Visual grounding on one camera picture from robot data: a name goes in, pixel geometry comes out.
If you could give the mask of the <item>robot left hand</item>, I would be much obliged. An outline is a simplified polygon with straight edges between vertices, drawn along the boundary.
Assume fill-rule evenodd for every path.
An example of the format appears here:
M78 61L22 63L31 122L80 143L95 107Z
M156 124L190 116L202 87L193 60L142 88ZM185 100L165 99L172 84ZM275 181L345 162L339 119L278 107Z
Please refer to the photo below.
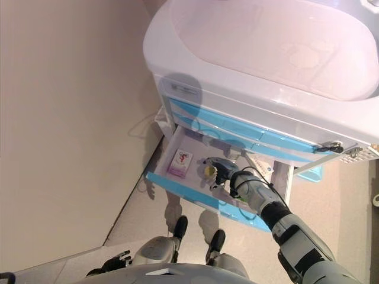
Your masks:
M106 272L122 269L128 266L130 264L130 261L131 261L130 250L126 250L108 259L102 265L102 269L104 269Z

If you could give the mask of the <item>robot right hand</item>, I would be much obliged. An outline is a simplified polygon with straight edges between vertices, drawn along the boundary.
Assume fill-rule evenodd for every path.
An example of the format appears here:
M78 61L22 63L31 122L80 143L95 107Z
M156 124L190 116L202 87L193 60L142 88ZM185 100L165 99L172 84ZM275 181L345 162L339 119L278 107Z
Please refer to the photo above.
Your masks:
M198 174L201 180L208 184L211 191L224 190L225 183L237 171L239 171L239 168L235 163L220 157L203 159L198 167Z

